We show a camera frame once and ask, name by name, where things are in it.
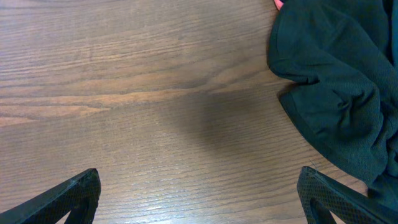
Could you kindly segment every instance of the black fabric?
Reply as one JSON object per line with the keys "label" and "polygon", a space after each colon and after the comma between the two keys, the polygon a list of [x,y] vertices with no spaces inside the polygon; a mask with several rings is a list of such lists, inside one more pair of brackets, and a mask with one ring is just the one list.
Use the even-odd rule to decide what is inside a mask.
{"label": "black fabric", "polygon": [[398,6],[288,0],[268,64],[300,85],[280,98],[305,139],[369,197],[398,210]]}

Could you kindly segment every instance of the dark wood grain streak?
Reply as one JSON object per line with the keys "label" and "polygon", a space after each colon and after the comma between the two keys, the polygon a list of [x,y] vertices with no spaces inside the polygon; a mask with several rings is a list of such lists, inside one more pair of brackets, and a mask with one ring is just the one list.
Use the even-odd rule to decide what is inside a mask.
{"label": "dark wood grain streak", "polygon": [[95,223],[303,223],[272,0],[0,1],[0,212],[89,168]]}

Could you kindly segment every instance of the dark green cloth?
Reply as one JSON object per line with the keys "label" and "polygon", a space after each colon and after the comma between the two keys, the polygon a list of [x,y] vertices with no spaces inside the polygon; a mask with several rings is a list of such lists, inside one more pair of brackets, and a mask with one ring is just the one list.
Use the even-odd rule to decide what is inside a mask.
{"label": "dark green cloth", "polygon": [[268,64],[299,83],[280,98],[304,138],[368,195],[398,210],[398,6],[285,1]]}

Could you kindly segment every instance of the wood grain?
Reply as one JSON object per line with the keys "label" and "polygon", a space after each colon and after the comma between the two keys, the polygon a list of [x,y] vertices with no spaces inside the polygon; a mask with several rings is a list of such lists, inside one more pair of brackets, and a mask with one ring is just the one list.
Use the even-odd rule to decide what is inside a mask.
{"label": "wood grain", "polygon": [[95,223],[303,223],[272,0],[0,0],[0,212],[98,169]]}

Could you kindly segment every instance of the brown wood tabletop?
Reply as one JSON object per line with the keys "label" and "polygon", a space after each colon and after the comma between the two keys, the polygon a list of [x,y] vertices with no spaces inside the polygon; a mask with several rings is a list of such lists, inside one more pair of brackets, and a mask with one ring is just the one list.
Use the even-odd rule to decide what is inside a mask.
{"label": "brown wood tabletop", "polygon": [[273,0],[0,0],[0,212],[87,168],[94,223],[305,223]]}

